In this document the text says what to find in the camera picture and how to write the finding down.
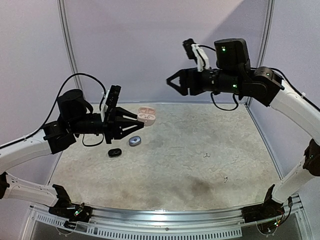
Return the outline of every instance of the black cable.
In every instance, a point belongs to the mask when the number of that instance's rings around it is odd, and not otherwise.
[[[87,73],[78,72],[78,73],[72,74],[72,75],[69,76],[69,77],[63,82],[63,84],[61,85],[61,87],[60,87],[60,89],[59,89],[59,91],[58,91],[58,94],[56,95],[56,98],[55,98],[55,100],[54,100],[53,106],[52,106],[52,108],[51,108],[48,116],[46,117],[46,119],[45,119],[44,122],[42,123],[42,125],[41,125],[36,131],[34,131],[33,133],[29,134],[29,135],[26,136],[25,138],[20,138],[20,139],[18,139],[18,140],[12,141],[12,142],[7,143],[7,144],[5,144],[5,145],[1,145],[1,146],[0,146],[0,150],[3,149],[3,148],[9,147],[9,146],[11,146],[11,145],[13,145],[13,144],[20,143],[20,142],[24,141],[25,139],[29,139],[29,138],[31,138],[32,136],[34,136],[35,134],[37,134],[37,133],[43,128],[43,126],[47,123],[48,119],[50,118],[50,116],[51,116],[51,114],[52,114],[52,112],[53,112],[53,110],[54,110],[54,108],[55,108],[55,105],[56,105],[56,103],[57,103],[58,97],[59,97],[62,89],[63,89],[64,86],[66,85],[66,83],[67,83],[71,78],[73,78],[74,76],[78,76],[78,75],[86,76],[86,77],[89,77],[89,78],[95,80],[95,81],[98,82],[98,83],[101,85],[101,87],[103,88],[104,95],[103,95],[103,97],[102,97],[102,99],[101,99],[101,102],[100,102],[100,105],[99,105],[99,109],[101,110],[101,105],[102,105],[104,96],[107,94],[106,88],[105,88],[105,86],[103,85],[103,83],[102,83],[101,81],[99,81],[97,78],[95,78],[94,76],[92,76],[92,75],[90,75],[90,74],[87,74]]]
[[[290,217],[291,210],[292,210],[292,206],[290,207],[289,213],[288,213],[288,215],[286,216],[286,218],[285,218],[283,221],[281,221],[281,222],[279,223],[279,227],[280,227],[282,224],[284,224],[284,223],[285,223],[285,221],[287,221],[287,219]]]
[[[200,56],[200,58],[201,58],[201,60],[203,62],[203,68],[205,68],[206,67],[206,62],[205,62],[204,57],[200,54],[200,52],[198,50],[196,50],[196,52],[199,54],[199,56]]]
[[[290,197],[288,198],[288,206],[290,207],[289,213],[288,213],[288,215],[286,216],[286,218],[285,218],[282,222],[279,223],[279,226],[278,226],[278,227],[280,227],[282,224],[284,224],[285,221],[287,221],[287,219],[290,217],[290,214],[291,214],[291,210],[292,210],[292,206],[293,206],[293,205],[294,205],[294,203],[292,202],[292,197],[290,196]]]
[[[82,137],[83,146],[85,146],[85,147],[96,147],[96,146],[99,146],[100,144],[103,143],[103,141],[105,139],[105,135],[102,134],[102,140],[100,142],[95,143],[95,144],[91,144],[91,145],[90,144],[85,144],[84,139],[85,139],[85,134],[83,134],[83,137]]]
[[[199,45],[198,47],[210,49],[210,50],[212,50],[214,52],[216,51],[213,47],[210,47],[210,46],[207,46],[207,45]]]
[[[224,108],[221,108],[219,106],[217,106],[216,102],[215,102],[215,99],[214,99],[214,92],[211,92],[210,93],[210,97],[212,99],[212,103],[220,110],[223,110],[223,111],[233,111],[233,110],[236,110],[238,107],[239,107],[239,103],[237,102],[236,100],[236,95],[235,94],[232,94],[232,98],[233,98],[233,101],[235,103],[235,107],[232,108],[232,109],[224,109]]]

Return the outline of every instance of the black bracket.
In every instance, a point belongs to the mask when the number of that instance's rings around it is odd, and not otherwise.
[[[69,219],[69,222],[88,223],[92,215],[92,207],[86,206],[84,203],[72,203],[63,186],[55,184],[52,186],[57,192],[58,201],[53,207],[49,208],[49,213]]]
[[[305,161],[303,168],[313,176],[320,177],[320,146],[311,139],[309,146],[304,151]]]
[[[256,222],[264,219],[270,219],[281,216],[285,213],[282,203],[272,200],[273,184],[267,191],[264,202],[261,204],[245,206],[241,209],[242,217],[245,223]]]
[[[0,199],[4,197],[7,188],[10,188],[10,184],[7,183],[6,175],[7,175],[6,172],[0,175]]]

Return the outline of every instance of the gray speckled tabletop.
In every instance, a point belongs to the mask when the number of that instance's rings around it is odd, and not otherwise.
[[[221,209],[261,202],[279,180],[243,105],[231,112],[208,103],[120,106],[133,113],[153,107],[157,119],[112,145],[84,147],[80,136],[65,150],[50,183],[64,186],[73,202],[134,210]],[[142,143],[129,146],[136,135]],[[86,135],[84,141],[100,139]],[[122,155],[109,158],[114,148]]]

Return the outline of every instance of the white backdrop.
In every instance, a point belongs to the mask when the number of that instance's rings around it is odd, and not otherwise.
[[[264,66],[282,70],[292,84],[320,106],[320,2],[276,1]],[[284,175],[303,158],[311,139],[291,120],[254,101],[250,107]],[[320,178],[300,191],[314,239],[320,239]]]
[[[182,42],[213,46],[215,40],[244,38],[252,65],[257,62],[266,0],[77,0],[66,1],[77,68],[106,86],[122,86],[120,102],[211,101],[209,93],[183,97],[166,85],[180,69],[196,67]],[[215,53],[208,50],[210,65]],[[86,99],[97,103],[101,90],[83,82]],[[230,94],[218,102],[232,103]]]
[[[37,129],[62,82],[71,74],[56,1],[0,1],[0,145]],[[73,81],[65,87],[74,88]],[[56,119],[58,112],[52,115]],[[40,157],[8,172],[46,184],[57,156]],[[0,239],[17,240],[30,203],[0,200]]]

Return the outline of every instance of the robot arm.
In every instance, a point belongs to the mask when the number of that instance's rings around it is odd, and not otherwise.
[[[218,69],[181,69],[166,80],[167,84],[183,96],[213,92],[215,95],[232,93],[238,95],[240,100],[245,96],[252,97],[266,107],[283,113],[312,137],[304,160],[283,180],[269,188],[264,203],[242,209],[246,222],[274,217],[278,214],[277,210],[284,211],[283,203],[292,194],[309,180],[320,176],[320,110],[303,94],[295,91],[274,68],[251,68],[244,39],[223,39],[215,41],[214,45]],[[193,54],[194,49],[200,48],[198,44],[188,39],[183,46],[189,59],[198,59]],[[207,58],[205,53],[199,50],[197,53]],[[172,82],[176,78],[179,78],[179,85]]]
[[[57,99],[60,111],[57,121],[45,124],[37,133],[1,145],[0,199],[43,204],[49,207],[51,214],[68,218],[71,222],[88,222],[91,207],[73,204],[62,186],[40,185],[6,171],[31,159],[59,153],[75,143],[80,134],[103,134],[106,143],[111,144],[113,139],[122,139],[142,129],[144,123],[137,121],[137,115],[117,107],[120,90],[120,86],[111,86],[101,113],[93,113],[93,107],[84,100],[81,90],[69,90]]]

